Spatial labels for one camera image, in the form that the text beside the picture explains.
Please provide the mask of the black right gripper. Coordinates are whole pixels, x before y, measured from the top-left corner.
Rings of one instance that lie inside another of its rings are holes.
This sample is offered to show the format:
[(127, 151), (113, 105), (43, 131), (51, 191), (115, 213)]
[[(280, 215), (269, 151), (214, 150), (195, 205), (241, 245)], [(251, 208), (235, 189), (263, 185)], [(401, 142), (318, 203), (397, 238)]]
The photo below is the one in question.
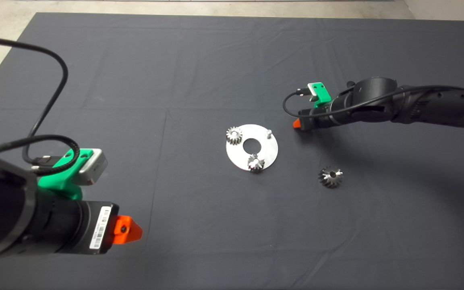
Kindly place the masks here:
[[(351, 103), (352, 101), (348, 95), (342, 95), (340, 97), (336, 97), (335, 99), (321, 107), (301, 110), (298, 113), (304, 116), (311, 114), (329, 113), (349, 107)], [(313, 131), (319, 128), (341, 126), (354, 122), (355, 120), (352, 118), (349, 112), (342, 112), (338, 114), (327, 115), (324, 117), (298, 118), (295, 119), (295, 121), (293, 121), (292, 126), (295, 130)]]

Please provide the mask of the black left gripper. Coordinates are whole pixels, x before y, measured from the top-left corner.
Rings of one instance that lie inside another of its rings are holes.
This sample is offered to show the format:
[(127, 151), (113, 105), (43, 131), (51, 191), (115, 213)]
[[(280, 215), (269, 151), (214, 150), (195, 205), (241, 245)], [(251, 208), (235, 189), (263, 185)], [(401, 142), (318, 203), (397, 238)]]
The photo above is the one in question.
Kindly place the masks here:
[(108, 201), (70, 200), (41, 196), (39, 253), (103, 255), (113, 244), (136, 242), (143, 229), (130, 217), (118, 216), (120, 207)]

